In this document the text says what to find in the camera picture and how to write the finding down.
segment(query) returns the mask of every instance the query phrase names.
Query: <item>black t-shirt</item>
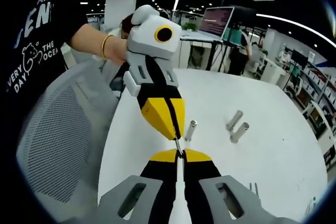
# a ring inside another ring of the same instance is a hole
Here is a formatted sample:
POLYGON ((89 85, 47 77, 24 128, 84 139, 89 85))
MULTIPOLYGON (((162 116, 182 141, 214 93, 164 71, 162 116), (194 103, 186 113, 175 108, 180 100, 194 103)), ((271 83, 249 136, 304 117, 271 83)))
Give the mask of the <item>black t-shirt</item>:
POLYGON ((80 0, 16 0, 13 8, 4 71, 9 138, 46 88, 66 71, 61 46, 87 23, 80 0))

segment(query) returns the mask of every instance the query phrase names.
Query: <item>white table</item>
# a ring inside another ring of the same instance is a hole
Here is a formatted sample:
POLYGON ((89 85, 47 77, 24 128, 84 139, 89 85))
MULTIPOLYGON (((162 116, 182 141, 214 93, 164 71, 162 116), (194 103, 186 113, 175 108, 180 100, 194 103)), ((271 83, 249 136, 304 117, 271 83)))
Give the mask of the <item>white table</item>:
POLYGON ((324 116, 324 112, 322 111, 320 106, 316 102, 314 102, 313 100, 311 100, 310 102, 312 103, 314 108, 317 110, 317 112, 319 113, 320 117, 322 118, 322 120, 323 120, 323 122, 326 126, 325 131, 319 137, 319 141, 318 141, 318 143, 321 147, 322 153, 324 155, 333 145, 335 145, 335 138, 332 134, 332 130, 329 126, 329 123, 328 123, 326 117, 324 116))
MULTIPOLYGON (((261 204, 273 215, 301 220, 309 201, 326 189, 327 172, 314 133, 292 101, 278 86, 245 77, 192 69, 175 73, 186 104, 185 132, 191 120, 198 122, 190 148, 209 155, 222 175, 247 188, 257 183, 261 204), (225 125, 238 109, 244 116, 237 126, 248 122, 250 128, 233 144, 225 125)), ((147 123, 125 90, 104 149, 98 200, 130 175, 140 175, 153 154, 172 148, 174 142, 147 123)), ((178 171, 170 223, 188 224, 182 162, 178 171)))

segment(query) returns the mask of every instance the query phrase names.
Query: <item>ceiling light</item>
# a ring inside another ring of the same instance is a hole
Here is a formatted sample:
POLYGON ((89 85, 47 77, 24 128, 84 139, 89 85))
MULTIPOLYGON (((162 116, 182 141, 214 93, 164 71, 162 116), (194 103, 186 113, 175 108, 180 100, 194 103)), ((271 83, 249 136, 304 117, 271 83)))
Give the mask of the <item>ceiling light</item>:
POLYGON ((277 19, 277 20, 281 20, 281 21, 284 21, 284 22, 288 22, 288 23, 291 23, 293 25, 296 25, 296 26, 299 26, 299 27, 302 27, 308 31, 311 31, 312 33, 316 34, 317 36, 320 36, 322 39, 326 40, 328 43, 330 43, 334 48, 336 48, 336 43, 334 43, 331 39, 327 38, 326 36, 324 36, 323 34, 319 33, 318 31, 315 31, 314 29, 308 27, 308 26, 305 26, 303 24, 300 24, 300 23, 297 23, 297 22, 294 22, 294 21, 291 21, 289 19, 285 19, 285 18, 280 18, 280 17, 276 17, 276 16, 271 16, 271 15, 265 15, 265 14, 257 14, 258 17, 264 17, 264 18, 273 18, 273 19, 277 19))
POLYGON ((175 0, 175 4, 174 4, 174 8, 173 8, 173 11, 176 11, 176 8, 177 8, 177 4, 179 3, 179 0, 175 0))

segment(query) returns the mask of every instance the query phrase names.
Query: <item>gray office chair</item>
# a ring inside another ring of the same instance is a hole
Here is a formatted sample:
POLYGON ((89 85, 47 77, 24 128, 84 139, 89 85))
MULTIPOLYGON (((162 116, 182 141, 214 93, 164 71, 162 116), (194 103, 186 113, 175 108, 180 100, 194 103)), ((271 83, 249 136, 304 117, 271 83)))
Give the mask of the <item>gray office chair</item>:
POLYGON ((16 157, 57 222, 97 207, 102 153, 118 99, 91 59, 46 89, 23 127, 16 157))
POLYGON ((81 62, 92 59, 92 54, 89 54, 87 52, 80 52, 80 51, 74 50, 72 48, 71 48, 71 54, 74 57, 75 62, 77 64, 80 64, 81 62))

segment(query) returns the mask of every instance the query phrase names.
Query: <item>computer monitor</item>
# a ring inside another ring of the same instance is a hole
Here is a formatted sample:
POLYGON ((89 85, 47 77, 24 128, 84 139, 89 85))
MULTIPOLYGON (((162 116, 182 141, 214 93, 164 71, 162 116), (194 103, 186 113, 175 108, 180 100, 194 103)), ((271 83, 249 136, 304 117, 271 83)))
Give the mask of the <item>computer monitor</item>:
POLYGON ((290 57, 294 62, 305 68, 308 63, 308 57, 302 55, 301 53, 293 50, 292 56, 290 57))
POLYGON ((199 32, 216 39, 222 39, 234 9, 232 6, 207 8, 199 32))

